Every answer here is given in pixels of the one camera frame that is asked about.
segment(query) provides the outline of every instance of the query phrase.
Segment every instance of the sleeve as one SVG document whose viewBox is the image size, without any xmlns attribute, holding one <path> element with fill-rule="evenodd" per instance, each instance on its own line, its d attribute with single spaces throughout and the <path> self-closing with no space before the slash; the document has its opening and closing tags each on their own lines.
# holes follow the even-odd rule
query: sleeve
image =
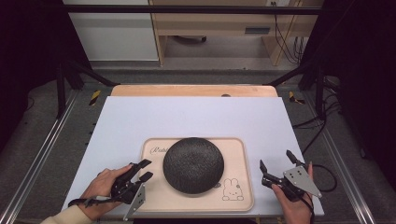
<svg viewBox="0 0 396 224">
<path fill-rule="evenodd" d="M 92 221 L 78 208 L 73 205 L 58 213 L 55 217 L 46 218 L 41 224 L 91 224 Z"/>
</svg>

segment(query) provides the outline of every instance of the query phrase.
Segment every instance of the cartoon bunny print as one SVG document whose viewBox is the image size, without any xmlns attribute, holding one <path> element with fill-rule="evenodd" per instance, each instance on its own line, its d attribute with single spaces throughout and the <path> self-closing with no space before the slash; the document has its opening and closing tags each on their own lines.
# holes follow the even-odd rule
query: cartoon bunny print
<svg viewBox="0 0 396 224">
<path fill-rule="evenodd" d="M 223 201 L 243 201 L 244 196 L 242 195 L 241 187 L 239 186 L 237 179 L 225 179 L 224 180 L 224 196 Z"/>
</svg>

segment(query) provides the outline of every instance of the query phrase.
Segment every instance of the metal rail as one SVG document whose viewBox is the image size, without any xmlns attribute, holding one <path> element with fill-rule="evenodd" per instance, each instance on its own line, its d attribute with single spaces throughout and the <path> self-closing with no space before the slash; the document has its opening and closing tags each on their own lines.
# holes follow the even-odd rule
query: metal rail
<svg viewBox="0 0 396 224">
<path fill-rule="evenodd" d="M 45 10 L 73 13 L 193 13 L 193 14 L 267 14 L 321 15 L 340 12 L 321 7 L 235 7 L 235 6 L 133 6 L 133 5 L 42 5 Z"/>
<path fill-rule="evenodd" d="M 310 96 L 310 94 L 304 94 L 304 98 L 307 99 L 309 108 L 312 113 L 316 115 L 314 108 L 314 100 Z M 330 158 L 332 159 L 332 163 L 334 164 L 334 168 L 337 171 L 337 174 L 340 176 L 340 180 L 344 186 L 346 191 L 346 195 L 348 196 L 350 202 L 352 203 L 353 209 L 355 210 L 356 216 L 358 217 L 360 223 L 362 224 L 375 224 L 375 219 L 368 207 L 366 201 L 364 200 L 361 191 L 359 190 L 358 185 L 353 178 L 353 175 L 349 172 L 346 163 L 344 162 L 341 154 L 338 151 L 338 148 L 334 141 L 332 140 L 332 136 L 329 131 L 325 127 L 323 129 L 323 142 L 328 149 Z"/>
<path fill-rule="evenodd" d="M 55 141 L 59 136 L 59 133 L 61 132 L 67 118 L 69 117 L 69 114 L 73 108 L 77 96 L 78 96 L 78 91 L 71 92 L 67 102 L 67 107 L 63 115 L 59 119 L 56 119 L 49 134 L 47 135 L 46 140 L 44 141 L 43 145 L 38 151 L 35 160 L 30 166 L 29 171 L 26 173 L 24 179 L 22 180 L 20 186 L 18 187 L 17 192 L 9 202 L 6 210 L 0 216 L 1 224 L 13 223 L 17 218 L 17 215 L 21 211 L 24 201 L 26 200 L 30 190 L 32 189 L 33 184 L 37 180 L 37 177 L 42 167 L 44 166 L 44 163 L 48 155 L 50 154 L 53 145 L 55 144 Z"/>
</svg>

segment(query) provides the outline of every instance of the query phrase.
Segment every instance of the white table surface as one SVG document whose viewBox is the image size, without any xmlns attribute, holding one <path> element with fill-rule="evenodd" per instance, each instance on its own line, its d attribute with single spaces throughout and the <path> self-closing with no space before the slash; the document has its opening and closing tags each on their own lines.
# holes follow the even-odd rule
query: white table surface
<svg viewBox="0 0 396 224">
<path fill-rule="evenodd" d="M 63 209 L 71 200 L 79 198 L 105 168 L 117 169 L 131 161 L 139 162 L 146 140 L 193 136 L 237 137 L 244 142 L 253 207 L 246 212 L 232 213 L 142 213 L 137 210 L 134 217 L 282 215 L 276 196 L 262 185 L 260 160 L 270 174 L 282 177 L 283 171 L 294 167 L 286 156 L 287 149 L 297 159 L 304 159 L 280 97 L 107 97 Z M 316 197 L 314 205 L 315 214 L 324 215 Z M 128 209 L 128 204 L 122 204 L 105 217 L 122 218 Z"/>
</svg>

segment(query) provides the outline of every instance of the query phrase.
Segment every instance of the gray floor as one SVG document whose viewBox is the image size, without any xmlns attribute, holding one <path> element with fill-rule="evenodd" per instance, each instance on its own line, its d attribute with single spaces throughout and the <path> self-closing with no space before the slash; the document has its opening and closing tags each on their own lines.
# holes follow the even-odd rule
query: gray floor
<svg viewBox="0 0 396 224">
<path fill-rule="evenodd" d="M 286 59 L 278 67 L 271 66 L 259 37 L 209 37 L 206 43 L 172 38 L 166 50 L 163 67 L 154 63 L 132 64 L 134 71 L 130 70 L 131 63 L 97 63 L 95 68 L 101 75 L 121 83 L 262 84 L 285 74 L 295 66 Z M 78 92 L 76 104 L 15 223 L 37 222 L 59 212 L 64 203 L 64 195 L 73 181 L 90 141 L 90 132 L 94 129 L 94 123 L 99 117 L 106 96 L 111 92 L 111 88 L 83 77 L 86 85 Z M 294 92 L 297 99 L 305 99 L 307 102 L 313 99 L 312 91 L 297 89 L 298 79 L 299 77 L 296 77 L 277 87 L 279 96 L 284 99 L 292 124 L 314 117 L 309 104 L 300 105 L 289 101 L 290 91 Z M 101 90 L 101 95 L 95 105 L 88 105 L 95 90 Z M 0 210 L 2 211 L 6 209 L 8 202 L 17 191 L 55 122 L 57 113 L 55 83 L 50 82 L 36 88 L 29 95 L 30 103 L 32 104 L 33 101 L 35 103 L 25 112 L 19 127 L 0 157 L 2 186 Z M 329 98 L 329 101 L 333 102 L 335 98 Z M 376 223 L 396 223 L 395 192 L 376 163 L 361 158 L 353 134 L 342 114 L 337 112 L 329 115 L 326 124 L 326 131 L 334 141 L 334 147 L 342 155 Z M 296 129 L 295 134 L 300 147 L 305 148 L 317 131 L 318 127 Z M 336 173 L 329 154 L 329 144 L 324 140 L 321 135 L 306 152 L 304 159 L 325 165 Z M 315 181 L 323 189 L 332 184 L 329 175 L 320 169 L 315 170 Z M 336 190 L 323 193 L 321 202 L 326 215 L 317 217 L 317 223 L 361 223 L 345 186 L 340 182 L 340 176 L 338 181 Z M 277 221 L 275 218 L 267 218 L 264 223 L 277 223 Z"/>
</svg>

